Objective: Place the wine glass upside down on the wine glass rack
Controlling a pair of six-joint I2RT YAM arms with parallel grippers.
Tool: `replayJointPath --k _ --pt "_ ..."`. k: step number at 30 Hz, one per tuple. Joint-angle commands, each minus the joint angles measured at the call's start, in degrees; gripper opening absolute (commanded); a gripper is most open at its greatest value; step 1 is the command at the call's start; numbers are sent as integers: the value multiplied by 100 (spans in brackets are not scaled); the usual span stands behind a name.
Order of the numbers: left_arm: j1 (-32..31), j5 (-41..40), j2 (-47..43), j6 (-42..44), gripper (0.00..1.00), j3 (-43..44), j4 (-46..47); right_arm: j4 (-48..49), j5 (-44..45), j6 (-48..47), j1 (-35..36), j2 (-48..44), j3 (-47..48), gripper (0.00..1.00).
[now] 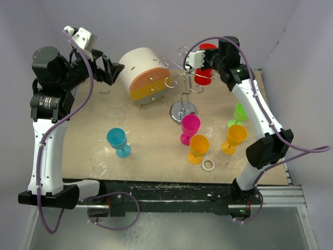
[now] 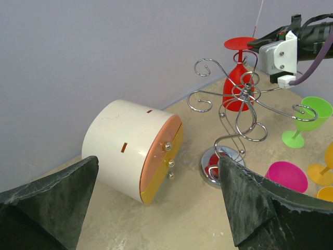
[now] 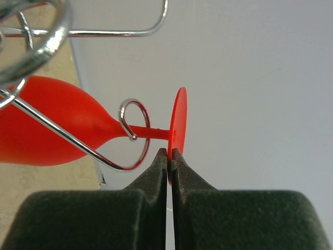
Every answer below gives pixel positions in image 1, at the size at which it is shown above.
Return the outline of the red plastic wine glass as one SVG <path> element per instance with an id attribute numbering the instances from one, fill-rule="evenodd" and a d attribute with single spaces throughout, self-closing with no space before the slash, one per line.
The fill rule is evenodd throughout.
<path id="1" fill-rule="evenodd" d="M 204 49 L 214 49 L 216 46 L 211 43 L 202 43 L 199 45 L 200 50 Z M 194 81 L 198 85 L 209 85 L 212 82 L 212 69 L 201 70 L 200 68 L 196 69 Z"/>

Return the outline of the chrome wine glass rack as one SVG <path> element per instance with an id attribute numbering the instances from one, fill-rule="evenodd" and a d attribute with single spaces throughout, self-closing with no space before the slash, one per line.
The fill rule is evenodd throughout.
<path id="1" fill-rule="evenodd" d="M 178 102 L 175 102 L 170 108 L 170 117 L 177 124 L 181 124 L 185 116 L 197 114 L 197 108 L 194 106 L 193 103 L 190 102 L 189 97 L 191 93 L 202 93 L 204 86 L 195 83 L 195 73 L 196 69 L 183 70 L 179 74 L 168 76 L 164 81 L 166 87 L 170 89 L 174 89 L 177 87 L 178 78 L 182 79 L 182 82 L 184 84 L 184 91 L 181 93 L 180 100 Z"/>

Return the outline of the blue plastic wine glass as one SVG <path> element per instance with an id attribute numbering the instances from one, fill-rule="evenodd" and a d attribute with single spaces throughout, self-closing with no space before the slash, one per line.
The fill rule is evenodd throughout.
<path id="1" fill-rule="evenodd" d="M 106 138 L 119 158 L 127 158 L 131 154 L 131 147 L 127 144 L 126 134 L 121 128 L 112 128 Z"/>

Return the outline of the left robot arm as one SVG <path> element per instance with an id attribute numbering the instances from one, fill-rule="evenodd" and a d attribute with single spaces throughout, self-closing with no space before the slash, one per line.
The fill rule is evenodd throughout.
<path id="1" fill-rule="evenodd" d="M 70 56 L 76 59 L 66 60 L 56 48 L 47 46 L 33 54 L 36 78 L 30 107 L 34 162 L 28 188 L 18 195 L 20 204 L 73 209 L 87 197 L 95 204 L 107 199 L 107 191 L 99 181 L 64 183 L 62 178 L 63 143 L 75 100 L 73 91 L 87 79 L 113 85 L 125 68 L 123 64 L 112 63 L 101 51 L 92 49 L 89 53 L 91 57 L 80 55 L 73 48 Z"/>

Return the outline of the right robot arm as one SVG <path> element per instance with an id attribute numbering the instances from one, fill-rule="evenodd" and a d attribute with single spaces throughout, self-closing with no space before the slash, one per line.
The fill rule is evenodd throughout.
<path id="1" fill-rule="evenodd" d="M 205 51 L 203 68 L 215 70 L 229 91 L 237 97 L 256 138 L 246 149 L 246 166 L 232 183 L 232 200 L 243 204 L 253 194 L 259 175 L 285 157 L 294 135 L 275 119 L 254 81 L 251 68 L 240 62 L 242 53 L 239 40 L 234 36 L 223 36 L 218 41 L 217 49 Z"/>

